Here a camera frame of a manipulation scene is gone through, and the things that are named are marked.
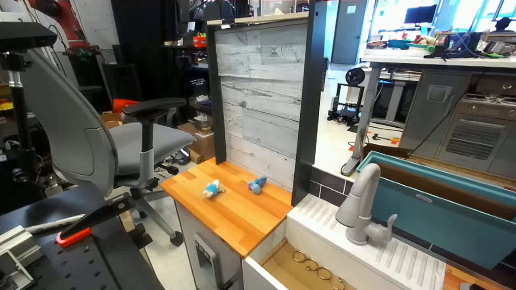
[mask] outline monitor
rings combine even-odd
[[[437,5],[408,8],[404,23],[432,23]]]

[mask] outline faucet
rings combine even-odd
[[[345,231],[346,239],[351,243],[364,245],[369,242],[385,247],[391,239],[391,226],[398,214],[391,214],[387,219],[387,227],[374,224],[370,221],[370,210],[380,182],[380,166],[369,163],[354,181],[351,192],[340,205],[337,211],[337,221],[348,229]]]

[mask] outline sink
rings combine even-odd
[[[262,268],[283,240],[358,290],[443,287],[445,263],[391,239],[385,248],[354,245],[335,221],[337,206],[312,195],[295,206],[241,263],[246,290],[287,289]]]

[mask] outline white wall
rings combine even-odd
[[[80,28],[91,45],[98,45],[103,50],[109,50],[111,45],[117,44],[117,34],[109,0],[71,0],[71,3],[74,7]],[[64,37],[64,32],[59,28],[59,24],[56,24],[56,21],[29,8],[29,5],[24,5],[24,0],[0,0],[0,7],[4,11],[29,15],[29,18],[46,28],[50,24],[54,24]],[[54,50],[64,52],[61,42],[54,44]]]

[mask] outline teal container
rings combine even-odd
[[[377,152],[370,152],[358,171],[369,163],[393,166],[516,208],[516,194],[501,187],[435,171]],[[485,269],[493,269],[516,250],[514,219],[501,219],[382,177],[372,216],[385,223],[390,214],[398,214],[395,227]]]

